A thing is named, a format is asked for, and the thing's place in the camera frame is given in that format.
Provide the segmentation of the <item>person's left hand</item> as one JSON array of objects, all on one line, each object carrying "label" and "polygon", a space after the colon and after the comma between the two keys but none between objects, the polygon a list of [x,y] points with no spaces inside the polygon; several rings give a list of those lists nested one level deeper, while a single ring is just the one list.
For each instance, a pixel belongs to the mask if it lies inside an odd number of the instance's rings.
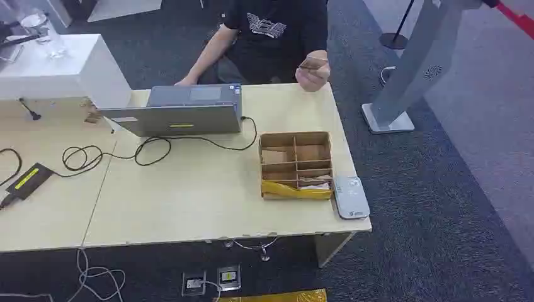
[{"label": "person's left hand", "polygon": [[[302,65],[312,63],[318,69],[303,69]],[[295,78],[300,87],[307,92],[317,92],[326,85],[331,75],[331,68],[325,50],[315,50],[309,53],[297,67]]]}]

